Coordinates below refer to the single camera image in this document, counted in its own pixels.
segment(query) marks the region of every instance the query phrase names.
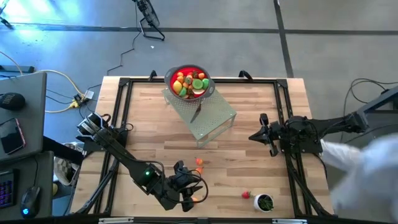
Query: gray concrete floor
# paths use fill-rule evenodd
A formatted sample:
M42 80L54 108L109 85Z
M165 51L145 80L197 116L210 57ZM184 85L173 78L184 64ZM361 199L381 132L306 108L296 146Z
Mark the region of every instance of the gray concrete floor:
M272 0L152 0L152 3L161 27L278 28ZM280 0L286 29L397 30L397 6L395 0ZM9 22L136 26L134 5L130 0L10 0L2 16ZM20 65L64 72L84 91L101 83L106 71L119 64L120 53L131 48L137 33L0 29L0 34L0 50ZM236 76L242 69L254 77L287 76L279 34L166 32L165 35L165 42L138 37L136 50L124 55L124 66L110 75L149 75L153 69L164 74L175 65L195 63L214 76ZM355 78L397 80L397 35L287 34L286 38L294 77L305 80L314 118L341 116L346 91ZM0 57L0 64L10 62ZM66 79L56 74L49 74L48 89L65 95L75 94ZM355 89L364 100L375 98L374 91L381 90L371 84ZM349 98L347 111L360 105ZM46 102L47 110L63 107L51 100ZM59 142L74 141L75 126L80 121L77 110L46 114L45 135ZM339 136L326 138L337 141ZM343 173L331 167L328 170L328 181L333 188ZM59 203L55 213L63 213L63 209L65 203ZM344 211L337 213L341 217L369 219Z

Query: keyboard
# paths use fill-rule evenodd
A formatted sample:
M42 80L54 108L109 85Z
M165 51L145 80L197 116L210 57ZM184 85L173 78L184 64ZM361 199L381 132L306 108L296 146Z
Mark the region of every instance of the keyboard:
M15 205L16 170L0 170L0 209Z

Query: white cloth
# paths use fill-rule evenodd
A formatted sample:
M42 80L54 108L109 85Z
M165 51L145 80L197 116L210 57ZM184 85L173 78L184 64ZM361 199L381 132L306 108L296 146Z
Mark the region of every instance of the white cloth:
M398 134L376 139L361 151L321 144L323 161L348 172L331 192L333 208L385 214L398 222Z

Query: wooden table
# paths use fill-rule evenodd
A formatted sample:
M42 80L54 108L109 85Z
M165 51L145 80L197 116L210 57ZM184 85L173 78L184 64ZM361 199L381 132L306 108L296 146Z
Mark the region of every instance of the wooden table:
M112 114L120 77L104 77L96 112ZM311 117L304 82L301 78L287 79L294 115ZM166 176L172 175L172 166L183 160L195 169L195 157L204 160L203 178L209 185L209 196L189 212L177 205L165 211L153 196L147 196L133 184L127 169L119 167L112 216L136 217L294 217L287 169L283 154L269 155L268 146L249 141L248 136L260 128L259 115L267 113L270 122L277 120L275 94L272 85L217 84L217 90L237 111L234 126L197 149L195 139L170 105L166 105L162 83L135 83L128 115L134 125L126 148L138 159L157 160L164 164ZM77 211L98 185L103 152L93 153L83 161L71 211ZM330 193L323 166L311 154L303 154L307 185L326 210L333 213ZM272 212L255 211L253 199L241 194L269 194L274 198ZM108 189L104 191L103 207ZM204 188L195 194L201 199ZM298 190L300 208L304 211L302 193Z

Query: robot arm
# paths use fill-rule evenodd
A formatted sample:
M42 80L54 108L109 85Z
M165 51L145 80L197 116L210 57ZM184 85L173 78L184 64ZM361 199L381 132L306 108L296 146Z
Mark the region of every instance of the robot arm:
M93 141L112 154L121 164L126 166L133 182L145 194L155 196L166 210L173 209L178 203L182 204L184 212L193 207L195 202L193 202L191 196L202 186L187 186L203 181L203 179L192 174L184 167L182 161L178 161L174 165L175 175L165 177L163 164L157 161L136 159L118 142L117 139L121 132L114 127L108 126L106 121L96 113L92 113L85 118L78 125L78 131L81 134L78 137L79 140L84 142ZM162 169L156 167L155 163L159 164ZM183 201L180 201L180 194L182 194Z
M324 135L341 131L361 133L367 128L355 112L341 118L324 120L293 116L284 124L279 124L278 121L269 124L267 115L263 113L260 115L260 124L261 129L250 136L249 140L270 144L272 157L279 152L275 140L279 140L282 152L321 153L320 139Z

